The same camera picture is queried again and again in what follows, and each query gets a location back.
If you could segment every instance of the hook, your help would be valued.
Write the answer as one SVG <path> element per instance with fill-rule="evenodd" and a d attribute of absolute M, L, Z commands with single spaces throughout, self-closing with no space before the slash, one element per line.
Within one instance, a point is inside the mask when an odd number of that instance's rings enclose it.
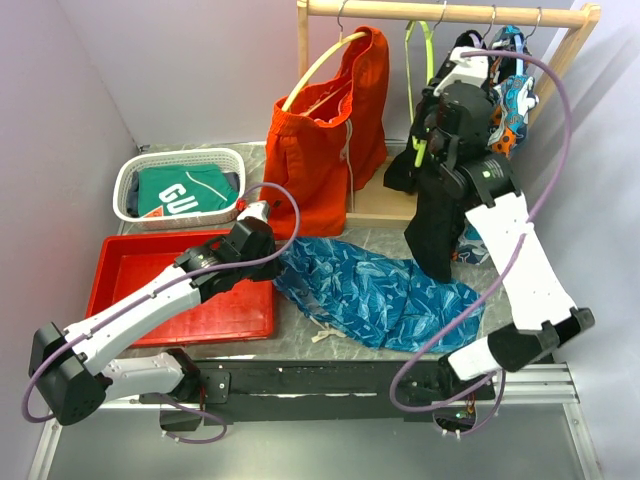
<path fill-rule="evenodd" d="M 338 40 L 339 42 L 342 41 L 342 34 L 344 33 L 344 27 L 340 23 L 340 16 L 342 15 L 342 11 L 344 10 L 344 6 L 347 4 L 348 1 L 349 0 L 342 0 L 342 5 L 340 5 L 340 10 L 338 10 L 338 17 L 336 18 L 336 20 L 338 22 L 338 26 L 340 27 L 340 40 Z"/>
<path fill-rule="evenodd" d="M 433 26 L 433 29 L 431 30 L 431 35 L 433 35 L 433 33 L 436 31 L 436 28 L 438 28 L 438 25 L 442 23 L 442 20 L 444 20 L 444 12 L 446 11 L 447 11 L 447 0 L 444 0 L 444 3 L 442 4 L 442 14 L 440 15 L 440 20 L 438 20 L 438 22 Z"/>
<path fill-rule="evenodd" d="M 536 26 L 533 27 L 533 30 L 531 30 L 531 33 L 529 35 L 527 35 L 526 37 L 524 37 L 524 41 L 526 42 L 529 37 L 531 35 L 533 35 L 535 33 L 535 31 L 538 29 L 538 25 L 540 25 L 540 20 L 542 19 L 542 7 L 538 7 L 538 20 L 536 20 Z"/>
<path fill-rule="evenodd" d="M 493 24 L 496 21 L 496 5 L 495 3 L 493 5 L 491 5 L 493 7 L 493 14 L 491 14 L 491 25 L 489 25 L 489 28 L 487 28 L 487 31 L 484 32 L 484 35 L 482 36 L 482 40 L 484 41 L 484 37 L 486 37 L 488 35 L 488 33 L 491 31 L 491 29 L 493 28 Z"/>

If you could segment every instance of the yellow hanger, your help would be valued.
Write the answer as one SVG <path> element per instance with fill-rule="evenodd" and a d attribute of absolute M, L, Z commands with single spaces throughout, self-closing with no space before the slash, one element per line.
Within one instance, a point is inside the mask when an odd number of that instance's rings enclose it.
<path fill-rule="evenodd" d="M 289 94 L 289 96 L 287 97 L 287 100 L 284 102 L 284 105 L 282 106 L 282 111 L 283 112 L 288 112 L 289 109 L 291 108 L 291 105 L 293 104 L 294 100 L 296 99 L 296 97 L 298 96 L 298 94 L 300 93 L 300 90 L 302 90 L 304 88 L 304 86 L 307 84 L 307 82 L 311 79 L 311 77 L 313 76 L 314 73 L 316 73 L 318 71 L 318 69 L 322 66 L 322 64 L 324 62 L 326 62 L 329 57 L 331 57 L 334 53 L 336 53 L 338 50 L 340 50 L 343 46 L 345 46 L 348 43 L 353 42 L 354 40 L 357 40 L 358 38 L 362 38 L 366 35 L 368 35 L 367 32 L 357 32 L 354 34 L 349 35 L 346 38 L 342 38 L 342 33 L 344 32 L 344 28 L 342 26 L 342 24 L 340 23 L 340 15 L 342 14 L 342 9 L 344 8 L 345 4 L 348 2 L 349 0 L 344 0 L 342 2 L 342 6 L 340 7 L 340 11 L 338 11 L 338 25 L 340 26 L 340 37 L 338 39 L 338 43 L 332 45 L 326 52 L 324 52 L 320 58 L 318 58 L 318 60 L 316 60 L 313 65 L 311 65 L 311 67 L 309 67 L 309 70 L 307 70 L 307 72 L 302 76 L 302 78 L 298 81 L 298 83 L 296 84 L 295 87 L 293 87 L 293 90 L 291 91 L 291 93 Z"/>

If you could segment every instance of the red tray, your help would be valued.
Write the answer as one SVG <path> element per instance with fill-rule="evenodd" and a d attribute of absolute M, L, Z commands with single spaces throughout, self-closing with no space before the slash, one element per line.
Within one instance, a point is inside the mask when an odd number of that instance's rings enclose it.
<path fill-rule="evenodd" d="M 227 231 L 109 237 L 93 281 L 87 317 L 149 283 L 189 247 Z M 133 345 L 151 347 L 265 338 L 273 333 L 271 282 L 244 280 L 231 291 L 166 321 Z"/>

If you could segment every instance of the white laundry basket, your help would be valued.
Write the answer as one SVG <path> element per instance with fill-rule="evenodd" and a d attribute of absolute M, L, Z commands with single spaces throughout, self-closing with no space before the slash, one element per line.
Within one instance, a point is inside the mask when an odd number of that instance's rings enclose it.
<path fill-rule="evenodd" d="M 116 180 L 113 191 L 113 211 L 121 220 L 138 225 L 143 230 L 169 230 L 199 227 L 230 222 L 238 215 L 235 204 L 215 212 L 181 213 L 170 217 L 135 218 L 127 214 L 127 192 L 131 188 L 133 172 L 149 167 L 168 165 L 216 164 L 223 173 L 235 172 L 240 178 L 238 197 L 244 194 L 244 162 L 239 153 L 228 148 L 203 148 L 178 152 L 148 153 L 138 155 L 125 163 Z"/>

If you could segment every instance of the blue patterned fabric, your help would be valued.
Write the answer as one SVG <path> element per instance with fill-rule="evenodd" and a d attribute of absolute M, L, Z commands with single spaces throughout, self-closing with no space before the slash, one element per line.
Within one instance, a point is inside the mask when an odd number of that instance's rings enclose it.
<path fill-rule="evenodd" d="M 487 250 L 482 237 L 480 237 L 480 233 L 478 233 L 476 227 L 468 223 L 464 232 L 458 238 L 454 260 L 460 263 L 478 265 L 488 258 L 489 250 Z"/>
<path fill-rule="evenodd" d="M 276 288 L 307 317 L 371 348 L 415 352 L 473 303 L 478 294 L 453 280 L 430 279 L 413 260 L 393 260 L 349 243 L 299 238 L 280 259 Z M 475 340 L 484 306 L 431 352 Z"/>

